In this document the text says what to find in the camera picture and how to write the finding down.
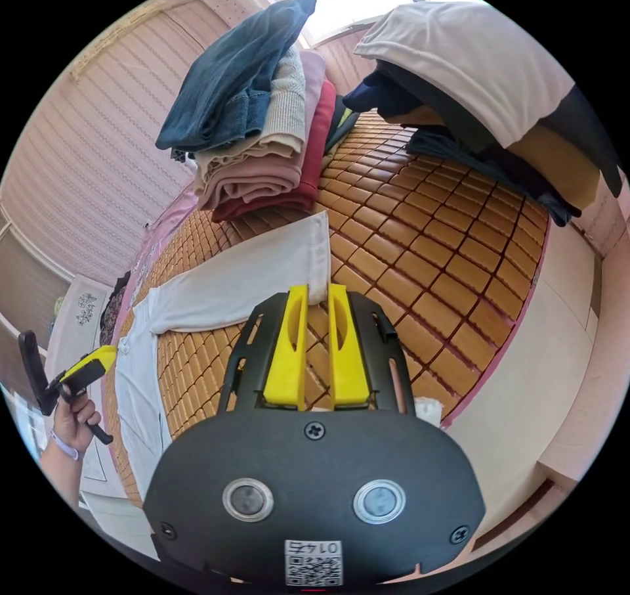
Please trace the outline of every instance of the screw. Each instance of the screw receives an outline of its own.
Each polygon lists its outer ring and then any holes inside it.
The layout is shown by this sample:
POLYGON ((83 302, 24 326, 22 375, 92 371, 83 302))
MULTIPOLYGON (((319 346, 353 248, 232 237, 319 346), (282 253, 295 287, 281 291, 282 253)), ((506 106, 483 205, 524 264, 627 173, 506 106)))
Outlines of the screw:
POLYGON ((451 534, 451 544, 461 544, 462 542, 464 542, 464 540, 468 538, 468 534, 470 533, 470 531, 471 530, 466 527, 466 525, 458 527, 451 534))
POLYGON ((321 439, 326 434, 326 427, 321 422, 309 422, 304 427, 304 434, 309 439, 321 439))
POLYGON ((167 540, 175 540, 177 538, 175 530, 168 523, 160 523, 159 528, 167 540))

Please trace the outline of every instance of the human hand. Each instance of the human hand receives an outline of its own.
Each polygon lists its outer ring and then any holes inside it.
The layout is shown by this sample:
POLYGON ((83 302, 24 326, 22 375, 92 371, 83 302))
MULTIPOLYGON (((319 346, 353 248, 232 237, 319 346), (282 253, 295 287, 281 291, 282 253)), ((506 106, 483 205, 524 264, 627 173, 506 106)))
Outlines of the human hand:
MULTIPOLYGON (((70 390, 64 385, 64 391, 70 390)), ((94 434, 88 424, 98 424, 100 413, 96 411, 95 404, 83 394, 69 405, 61 396, 54 410, 53 429, 59 439, 80 454, 85 453, 94 434)))

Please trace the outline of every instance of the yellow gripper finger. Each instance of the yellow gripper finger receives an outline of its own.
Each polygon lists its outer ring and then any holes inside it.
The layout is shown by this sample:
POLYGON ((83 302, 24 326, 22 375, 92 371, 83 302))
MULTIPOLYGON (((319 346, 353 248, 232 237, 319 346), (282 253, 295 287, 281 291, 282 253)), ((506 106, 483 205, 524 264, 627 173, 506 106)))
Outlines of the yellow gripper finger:
POLYGON ((308 286, 292 287, 262 393, 268 405, 305 409, 307 312, 308 286))
POLYGON ((346 287, 328 287, 330 397, 333 409, 364 406, 369 386, 346 287))
POLYGON ((114 345, 101 345, 101 347, 94 350, 92 353, 88 354, 84 359, 81 359, 78 363, 75 363, 65 374, 62 380, 69 378, 74 374, 74 372, 78 372, 81 368, 85 367, 88 363, 92 361, 98 361, 104 371, 104 374, 107 374, 110 367, 114 364, 116 360, 116 347, 114 345))

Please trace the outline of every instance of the label sticker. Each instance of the label sticker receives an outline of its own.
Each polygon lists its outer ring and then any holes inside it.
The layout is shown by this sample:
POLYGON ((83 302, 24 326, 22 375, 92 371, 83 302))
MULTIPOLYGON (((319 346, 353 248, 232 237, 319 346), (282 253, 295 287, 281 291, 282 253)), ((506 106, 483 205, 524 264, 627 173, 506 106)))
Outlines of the label sticker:
POLYGON ((287 586, 341 586, 343 554, 340 540, 285 540, 287 586))

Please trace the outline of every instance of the stack of folded clothes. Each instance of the stack of folded clothes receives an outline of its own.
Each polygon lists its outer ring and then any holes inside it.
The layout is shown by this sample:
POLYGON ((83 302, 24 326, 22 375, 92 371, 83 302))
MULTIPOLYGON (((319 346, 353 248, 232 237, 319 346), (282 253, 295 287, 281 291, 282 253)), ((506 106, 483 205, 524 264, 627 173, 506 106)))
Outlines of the stack of folded clothes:
POLYGON ((572 78, 488 5, 418 2, 385 15, 354 53, 376 70, 344 98, 416 128, 407 150, 448 158, 537 200, 565 226, 595 201, 619 158, 572 78))
POLYGON ((268 206, 310 210, 322 158, 356 121, 323 57, 295 44, 314 8, 269 6, 214 42, 184 79, 156 146, 195 160, 198 208, 214 222, 268 206))

